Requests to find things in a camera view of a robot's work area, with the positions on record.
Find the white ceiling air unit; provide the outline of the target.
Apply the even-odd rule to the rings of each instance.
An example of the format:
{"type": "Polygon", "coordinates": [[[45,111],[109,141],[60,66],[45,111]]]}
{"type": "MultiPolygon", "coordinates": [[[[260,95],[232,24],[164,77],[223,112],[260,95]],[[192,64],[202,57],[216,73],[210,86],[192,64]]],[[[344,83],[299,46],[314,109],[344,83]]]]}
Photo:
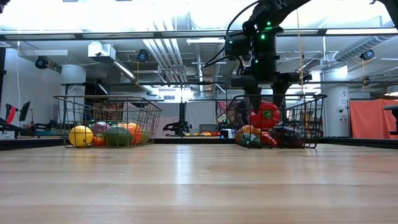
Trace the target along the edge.
{"type": "Polygon", "coordinates": [[[116,50],[111,44],[102,44],[99,41],[93,41],[88,45],[89,57],[111,57],[116,58],[116,50]]]}

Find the orange tomato green stem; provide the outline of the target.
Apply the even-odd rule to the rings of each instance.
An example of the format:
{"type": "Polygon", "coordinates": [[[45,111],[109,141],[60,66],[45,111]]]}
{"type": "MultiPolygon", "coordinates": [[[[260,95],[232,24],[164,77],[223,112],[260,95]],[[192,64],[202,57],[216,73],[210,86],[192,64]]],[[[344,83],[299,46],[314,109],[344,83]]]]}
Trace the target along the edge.
{"type": "Polygon", "coordinates": [[[139,145],[142,141],[143,131],[136,123],[122,123],[120,127],[126,128],[132,134],[132,145],[139,145]]]}

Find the small red-orange fruit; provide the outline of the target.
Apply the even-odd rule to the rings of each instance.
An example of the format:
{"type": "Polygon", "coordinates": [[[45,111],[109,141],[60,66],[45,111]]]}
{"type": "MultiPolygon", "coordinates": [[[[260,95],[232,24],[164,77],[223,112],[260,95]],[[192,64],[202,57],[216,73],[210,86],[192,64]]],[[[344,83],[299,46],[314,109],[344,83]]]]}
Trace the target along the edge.
{"type": "Polygon", "coordinates": [[[97,147],[104,147],[106,146],[106,140],[101,134],[97,134],[93,137],[91,144],[97,147]]]}

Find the white round column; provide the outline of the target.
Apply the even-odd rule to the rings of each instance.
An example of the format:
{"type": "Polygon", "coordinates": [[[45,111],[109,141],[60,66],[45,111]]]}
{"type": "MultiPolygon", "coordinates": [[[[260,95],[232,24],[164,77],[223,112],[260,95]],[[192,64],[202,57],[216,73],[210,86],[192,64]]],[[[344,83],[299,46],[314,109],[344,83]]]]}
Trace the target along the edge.
{"type": "Polygon", "coordinates": [[[82,96],[85,94],[85,87],[81,84],[86,82],[86,69],[79,65],[64,65],[61,71],[61,84],[71,83],[66,90],[66,86],[60,87],[61,95],[82,96]]]}
{"type": "Polygon", "coordinates": [[[323,99],[323,136],[349,137],[349,86],[348,66],[322,70],[321,84],[323,99]]]}

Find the green cucumber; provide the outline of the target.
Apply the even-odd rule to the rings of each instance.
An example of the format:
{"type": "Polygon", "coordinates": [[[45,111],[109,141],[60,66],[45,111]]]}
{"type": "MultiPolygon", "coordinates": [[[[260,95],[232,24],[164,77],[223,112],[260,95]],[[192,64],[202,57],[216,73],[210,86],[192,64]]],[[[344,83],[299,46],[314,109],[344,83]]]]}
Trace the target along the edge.
{"type": "Polygon", "coordinates": [[[261,137],[258,134],[243,133],[237,138],[237,142],[244,147],[260,147],[261,137]]]}

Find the purple eggplant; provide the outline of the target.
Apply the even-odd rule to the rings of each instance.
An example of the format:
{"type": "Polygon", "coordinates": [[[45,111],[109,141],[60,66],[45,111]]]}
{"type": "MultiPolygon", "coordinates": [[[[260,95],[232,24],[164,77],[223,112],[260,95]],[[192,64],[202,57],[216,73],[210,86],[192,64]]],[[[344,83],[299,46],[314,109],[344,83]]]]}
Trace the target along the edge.
{"type": "Polygon", "coordinates": [[[270,134],[279,147],[301,148],[305,143],[303,132],[289,126],[275,126],[270,134]]]}

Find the red bell pepper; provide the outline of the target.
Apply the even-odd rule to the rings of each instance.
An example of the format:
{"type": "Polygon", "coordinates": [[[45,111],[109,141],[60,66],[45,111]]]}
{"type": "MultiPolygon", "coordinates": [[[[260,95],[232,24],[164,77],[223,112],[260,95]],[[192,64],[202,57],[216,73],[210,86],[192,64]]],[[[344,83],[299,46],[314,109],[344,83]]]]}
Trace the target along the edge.
{"type": "Polygon", "coordinates": [[[280,123],[282,115],[278,107],[267,101],[262,101],[259,111],[256,113],[254,109],[249,115],[249,123],[255,128],[270,129],[280,123]]]}

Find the dark red apple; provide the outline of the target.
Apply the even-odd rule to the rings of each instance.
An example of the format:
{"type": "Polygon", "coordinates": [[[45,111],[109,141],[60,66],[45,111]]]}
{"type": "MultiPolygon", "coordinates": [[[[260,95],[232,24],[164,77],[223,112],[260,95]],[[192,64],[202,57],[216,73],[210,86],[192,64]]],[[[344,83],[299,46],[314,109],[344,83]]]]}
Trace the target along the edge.
{"type": "Polygon", "coordinates": [[[107,123],[105,121],[98,121],[98,122],[93,123],[90,126],[90,129],[94,135],[101,135],[101,134],[104,134],[110,127],[111,127],[111,125],[109,123],[107,123]]]}

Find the orange fabric partition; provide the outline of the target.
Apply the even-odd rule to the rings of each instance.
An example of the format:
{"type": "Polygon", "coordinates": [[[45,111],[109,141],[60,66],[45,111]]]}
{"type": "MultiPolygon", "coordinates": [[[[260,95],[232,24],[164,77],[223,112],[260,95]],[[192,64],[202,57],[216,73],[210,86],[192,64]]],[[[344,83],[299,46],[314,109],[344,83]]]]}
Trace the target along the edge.
{"type": "Polygon", "coordinates": [[[396,118],[386,106],[398,105],[397,100],[350,101],[349,111],[353,138],[398,139],[396,118]]]}

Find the black overhead light beam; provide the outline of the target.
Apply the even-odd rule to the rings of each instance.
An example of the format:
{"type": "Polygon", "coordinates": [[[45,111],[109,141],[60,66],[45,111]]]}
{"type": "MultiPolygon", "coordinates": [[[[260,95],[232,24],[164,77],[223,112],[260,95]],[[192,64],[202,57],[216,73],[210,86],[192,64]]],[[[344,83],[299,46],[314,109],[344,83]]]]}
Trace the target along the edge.
{"type": "MultiPolygon", "coordinates": [[[[64,40],[121,40],[121,39],[188,39],[223,38],[224,30],[177,30],[147,32],[100,32],[100,33],[7,33],[0,32],[0,41],[64,41],[64,40]]],[[[323,37],[323,36],[372,36],[398,35],[395,27],[355,28],[355,29],[286,29],[278,33],[281,37],[323,37]]]]}

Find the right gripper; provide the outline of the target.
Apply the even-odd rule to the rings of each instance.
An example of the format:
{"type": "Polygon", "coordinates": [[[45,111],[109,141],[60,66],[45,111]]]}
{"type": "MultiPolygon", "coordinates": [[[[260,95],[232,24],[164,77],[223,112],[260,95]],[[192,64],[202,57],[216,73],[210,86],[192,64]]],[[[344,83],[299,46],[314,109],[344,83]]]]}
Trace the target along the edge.
{"type": "Polygon", "coordinates": [[[277,61],[280,59],[276,52],[276,34],[282,32],[280,26],[269,26],[256,29],[250,33],[241,31],[251,39],[251,50],[246,54],[235,58],[239,60],[237,75],[231,79],[231,86],[244,87],[244,104],[246,109],[259,112],[261,102],[261,88],[259,83],[272,83],[273,102],[280,107],[285,98],[285,93],[290,83],[306,82],[312,79],[312,74],[305,72],[281,73],[277,70],[277,61]]]}

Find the black background monitor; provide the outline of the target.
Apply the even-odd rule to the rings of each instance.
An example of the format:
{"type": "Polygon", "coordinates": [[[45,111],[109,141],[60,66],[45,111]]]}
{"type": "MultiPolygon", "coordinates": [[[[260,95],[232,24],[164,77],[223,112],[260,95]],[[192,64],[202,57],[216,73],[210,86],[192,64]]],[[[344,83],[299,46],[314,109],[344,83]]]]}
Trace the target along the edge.
{"type": "Polygon", "coordinates": [[[19,110],[19,121],[25,121],[27,113],[30,108],[30,102],[26,102],[23,104],[22,108],[19,110]]]}

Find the yellow lemon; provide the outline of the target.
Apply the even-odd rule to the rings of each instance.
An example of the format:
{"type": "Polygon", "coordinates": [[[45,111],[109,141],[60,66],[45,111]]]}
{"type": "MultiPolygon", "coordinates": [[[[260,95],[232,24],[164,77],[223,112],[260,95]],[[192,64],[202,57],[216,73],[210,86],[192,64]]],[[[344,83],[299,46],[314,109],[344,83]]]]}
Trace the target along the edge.
{"type": "Polygon", "coordinates": [[[70,130],[68,135],[69,142],[77,148],[88,147],[93,137],[92,130],[86,126],[75,126],[70,130]]]}

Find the green avocado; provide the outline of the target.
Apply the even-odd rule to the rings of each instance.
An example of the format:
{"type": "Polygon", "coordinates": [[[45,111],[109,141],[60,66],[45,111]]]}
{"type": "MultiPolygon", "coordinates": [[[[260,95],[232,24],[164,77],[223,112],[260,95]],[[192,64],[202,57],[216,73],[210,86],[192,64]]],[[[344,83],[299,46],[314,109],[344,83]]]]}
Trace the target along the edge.
{"type": "Polygon", "coordinates": [[[125,127],[111,126],[109,127],[103,136],[106,140],[107,145],[114,147],[124,147],[132,143],[133,135],[125,127]]]}

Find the orange potato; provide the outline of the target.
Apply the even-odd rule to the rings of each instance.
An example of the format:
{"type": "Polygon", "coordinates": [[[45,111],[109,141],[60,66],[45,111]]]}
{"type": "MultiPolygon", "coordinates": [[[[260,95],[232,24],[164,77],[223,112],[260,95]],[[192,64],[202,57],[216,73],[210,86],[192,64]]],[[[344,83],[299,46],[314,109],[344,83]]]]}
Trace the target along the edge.
{"type": "Polygon", "coordinates": [[[254,126],[251,125],[244,125],[238,130],[239,134],[261,134],[261,129],[255,128],[254,126]]]}

